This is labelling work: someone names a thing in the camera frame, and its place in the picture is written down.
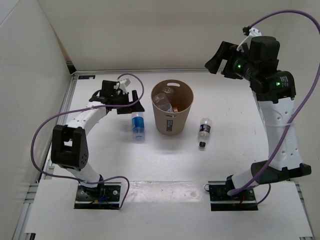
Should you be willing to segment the clear bottle blue cap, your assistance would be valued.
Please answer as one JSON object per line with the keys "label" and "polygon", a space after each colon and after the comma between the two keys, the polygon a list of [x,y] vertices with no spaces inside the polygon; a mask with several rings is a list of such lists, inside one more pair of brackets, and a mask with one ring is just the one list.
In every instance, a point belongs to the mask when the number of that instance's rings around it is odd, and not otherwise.
{"label": "clear bottle blue cap", "polygon": [[145,121],[143,112],[133,112],[131,114],[131,129],[133,139],[137,143],[145,141]]}

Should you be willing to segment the clear bottle blue orange label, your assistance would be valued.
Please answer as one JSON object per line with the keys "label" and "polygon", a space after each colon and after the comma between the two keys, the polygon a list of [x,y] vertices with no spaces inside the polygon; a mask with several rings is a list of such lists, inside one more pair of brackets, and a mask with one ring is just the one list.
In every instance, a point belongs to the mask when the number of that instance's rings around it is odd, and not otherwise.
{"label": "clear bottle blue orange label", "polygon": [[171,104],[171,100],[174,95],[174,89],[169,86],[165,86],[162,90],[157,93],[153,98],[153,103],[156,105],[157,108],[164,112],[173,113],[173,107]]}

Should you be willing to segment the clear bottle black label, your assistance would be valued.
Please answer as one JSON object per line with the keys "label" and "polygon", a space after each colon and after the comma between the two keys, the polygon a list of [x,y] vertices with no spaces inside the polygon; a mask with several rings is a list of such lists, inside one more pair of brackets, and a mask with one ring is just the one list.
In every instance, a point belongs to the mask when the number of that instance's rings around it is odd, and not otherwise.
{"label": "clear bottle black label", "polygon": [[212,120],[210,118],[202,118],[198,131],[198,142],[200,148],[205,148],[210,140],[212,128]]}

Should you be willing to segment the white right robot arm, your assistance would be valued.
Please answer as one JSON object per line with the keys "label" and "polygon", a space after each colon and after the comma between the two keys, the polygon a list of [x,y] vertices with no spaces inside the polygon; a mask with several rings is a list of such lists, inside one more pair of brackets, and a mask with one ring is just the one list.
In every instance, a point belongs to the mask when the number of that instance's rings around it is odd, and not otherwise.
{"label": "white right robot arm", "polygon": [[293,75],[278,70],[280,43],[272,36],[255,36],[239,45],[222,41],[217,52],[205,64],[228,79],[245,79],[254,96],[268,141],[268,159],[251,164],[250,169],[227,177],[224,193],[238,199],[244,190],[289,179],[308,176],[312,167],[299,153],[294,126],[296,88]]}

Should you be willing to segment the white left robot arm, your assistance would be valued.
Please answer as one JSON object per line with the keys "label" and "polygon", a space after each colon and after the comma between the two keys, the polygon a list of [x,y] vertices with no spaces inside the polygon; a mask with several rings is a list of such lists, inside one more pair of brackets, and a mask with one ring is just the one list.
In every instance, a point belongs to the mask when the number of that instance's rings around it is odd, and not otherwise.
{"label": "white left robot arm", "polygon": [[105,187],[100,184],[102,176],[88,163],[87,135],[113,109],[118,115],[145,111],[136,90],[131,92],[132,101],[129,101],[130,83],[128,78],[103,80],[101,89],[88,100],[88,110],[81,111],[65,125],[56,125],[52,131],[51,162],[70,172],[80,185],[88,188],[94,200],[104,197]]}

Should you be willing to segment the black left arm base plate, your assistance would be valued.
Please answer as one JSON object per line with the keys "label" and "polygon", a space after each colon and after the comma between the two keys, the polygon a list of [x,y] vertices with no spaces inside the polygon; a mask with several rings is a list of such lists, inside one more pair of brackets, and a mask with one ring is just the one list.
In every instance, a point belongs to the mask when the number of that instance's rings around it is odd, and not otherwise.
{"label": "black left arm base plate", "polygon": [[120,182],[106,182],[96,188],[77,186],[74,209],[77,210],[118,210],[121,196]]}

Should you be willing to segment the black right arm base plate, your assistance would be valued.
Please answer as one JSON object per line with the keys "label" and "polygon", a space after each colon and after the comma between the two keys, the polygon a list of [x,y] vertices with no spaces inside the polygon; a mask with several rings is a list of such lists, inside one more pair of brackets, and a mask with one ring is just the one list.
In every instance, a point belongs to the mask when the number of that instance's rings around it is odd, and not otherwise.
{"label": "black right arm base plate", "polygon": [[212,212],[257,211],[256,195],[252,188],[242,193],[229,196],[226,185],[222,182],[209,182],[203,186],[209,193],[210,210]]}

